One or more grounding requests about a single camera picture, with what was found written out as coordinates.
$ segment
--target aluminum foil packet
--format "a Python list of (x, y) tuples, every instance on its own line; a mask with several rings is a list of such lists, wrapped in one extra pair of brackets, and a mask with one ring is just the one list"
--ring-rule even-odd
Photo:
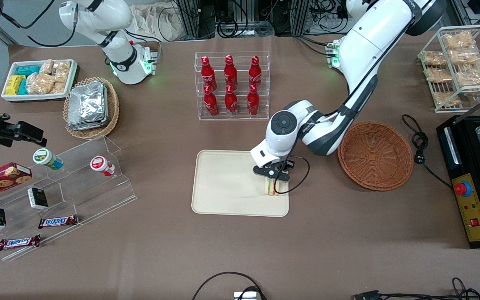
[(74, 87), (68, 105), (68, 127), (85, 130), (108, 124), (107, 87), (99, 81)]

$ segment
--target acrylic display shelf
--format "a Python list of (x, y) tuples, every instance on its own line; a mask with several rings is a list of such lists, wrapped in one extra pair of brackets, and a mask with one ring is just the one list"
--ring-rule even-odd
[[(40, 247), (43, 247), (136, 200), (131, 182), (122, 174), (115, 156), (118, 151), (120, 148), (116, 144), (101, 136), (59, 154), (64, 160), (64, 165), (59, 170), (42, 165), (31, 167), (32, 180), (0, 193), (0, 208), (5, 210), (6, 218), (6, 227), (0, 230), (0, 240), (30, 238), (40, 234)], [(112, 176), (107, 177), (90, 168), (90, 161), (96, 155), (104, 156), (116, 167)], [(44, 190), (48, 209), (31, 208), (27, 190), (33, 186)], [(41, 218), (75, 214), (79, 218), (76, 225), (38, 229)], [(2, 260), (13, 260), (34, 249), (35, 247), (21, 247), (4, 250)]]
[[(453, 80), (444, 83), (431, 83), (429, 84), (429, 89), (431, 93), (450, 93), (450, 97), (446, 98), (442, 103), (433, 103), (435, 105), (435, 112), (438, 113), (461, 113), (467, 112), (472, 107), (480, 103), (480, 85), (467, 85), (465, 87), (461, 86), (457, 81), (455, 74), (457, 73), (466, 73), (472, 70), (476, 70), (477, 66), (475, 63), (467, 63), (464, 65), (456, 65), (451, 62), (451, 59), (448, 55), (447, 47), (442, 39), (444, 34), (455, 35), (461, 32), (470, 32), (472, 38), (475, 41), (475, 46), (478, 48), (478, 53), (480, 56), (480, 25), (467, 25), (467, 26), (451, 26), (451, 27), (441, 27), (438, 29), (436, 34), (429, 40), (429, 42), (423, 47), (422, 51), (417, 55), (418, 59), (421, 62), (423, 70), (428, 68), (441, 69), (451, 74)], [(446, 58), (446, 65), (439, 67), (426, 66), (423, 51), (441, 51)], [(461, 102), (452, 106), (448, 106), (450, 101), (458, 97)]]
[[(238, 72), (238, 88), (235, 91), (237, 97), (238, 114), (230, 116), (225, 108), (225, 77), (223, 69), (225, 68), (225, 56), (232, 55), (234, 65)], [(249, 93), (249, 68), (251, 67), (251, 57), (259, 57), (259, 66), (262, 70), (261, 84), (258, 89), (260, 104), (259, 113), (256, 116), (248, 114), (248, 93)], [(214, 69), (216, 76), (217, 89), (214, 95), (217, 99), (217, 106), (220, 113), (217, 116), (211, 116), (205, 108), (203, 101), (203, 78), (201, 76), (201, 57), (206, 56), (210, 65)], [(225, 121), (225, 120), (268, 120), (270, 113), (270, 54), (268, 51), (246, 51), (246, 52), (196, 52), (195, 63), (196, 78), (196, 97), (197, 114), (200, 120), (205, 121)]]

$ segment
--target yellow control panel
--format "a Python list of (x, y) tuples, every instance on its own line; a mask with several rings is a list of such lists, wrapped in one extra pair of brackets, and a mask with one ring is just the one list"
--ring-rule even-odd
[(464, 174), (451, 181), (463, 217), (464, 228), (471, 242), (480, 241), (480, 202), (475, 192), (472, 176)]

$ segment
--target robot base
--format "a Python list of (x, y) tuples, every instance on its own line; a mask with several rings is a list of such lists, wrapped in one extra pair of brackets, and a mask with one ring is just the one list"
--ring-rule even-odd
[(147, 76), (155, 74), (158, 53), (151, 52), (148, 47), (142, 47), (139, 44), (135, 44), (133, 47), (137, 50), (137, 59), (127, 71), (122, 72), (116, 70), (114, 66), (110, 64), (114, 74), (125, 84), (137, 84)]

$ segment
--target white robotic arm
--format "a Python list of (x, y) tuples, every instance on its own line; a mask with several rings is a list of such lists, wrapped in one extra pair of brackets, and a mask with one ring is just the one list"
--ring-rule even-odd
[(409, 34), (417, 35), (434, 25), (443, 14), (445, 2), (378, 0), (369, 6), (339, 40), (340, 70), (350, 91), (347, 100), (326, 115), (308, 100), (292, 102), (274, 114), (265, 140), (251, 150), (258, 167), (285, 161), (295, 139), (301, 139), (315, 155), (334, 152), (377, 86), (377, 70), (385, 55), (405, 32), (413, 30)]
[(131, 45), (123, 29), (132, 21), (124, 0), (74, 0), (63, 2), (60, 19), (68, 29), (93, 40), (110, 60), (114, 74), (126, 84), (136, 84), (152, 72), (149, 48)]

